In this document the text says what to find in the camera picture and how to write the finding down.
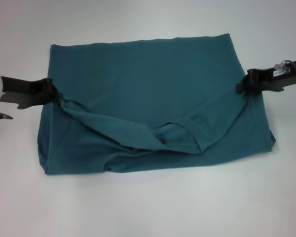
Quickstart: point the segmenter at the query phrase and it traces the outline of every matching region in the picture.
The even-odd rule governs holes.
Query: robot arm
[[[26,81],[0,76],[0,102],[18,104],[18,109],[57,102],[60,94],[51,79]],[[12,117],[0,113],[0,119]]]
[[[236,84],[237,93],[260,93],[265,90],[283,91],[285,86],[296,84],[296,61],[284,60],[274,68],[250,69]]]

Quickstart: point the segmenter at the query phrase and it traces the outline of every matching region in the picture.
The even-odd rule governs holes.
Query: teal t-shirt
[[[244,72],[229,34],[52,45],[43,107],[46,174],[213,165],[274,145],[263,97],[235,93]]]

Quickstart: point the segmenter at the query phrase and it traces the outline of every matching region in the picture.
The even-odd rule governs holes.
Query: white table surface
[[[230,33],[244,69],[296,60],[296,0],[0,0],[0,73],[47,76],[51,44]],[[273,152],[211,166],[46,176],[41,106],[0,103],[0,237],[296,237],[296,86],[264,93]]]

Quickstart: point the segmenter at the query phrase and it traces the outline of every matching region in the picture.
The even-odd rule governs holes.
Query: label sticker
[[[277,77],[277,76],[280,76],[280,75],[283,75],[283,74],[285,74],[285,73],[282,72],[282,71],[280,71],[280,70],[277,70],[277,71],[274,71],[274,72],[273,72],[273,76],[274,76],[274,77]]]

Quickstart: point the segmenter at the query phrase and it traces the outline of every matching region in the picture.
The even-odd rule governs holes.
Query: folded shirt
[[[263,97],[236,94],[244,72],[229,34],[52,45],[44,105],[46,174],[213,165],[272,150]]]

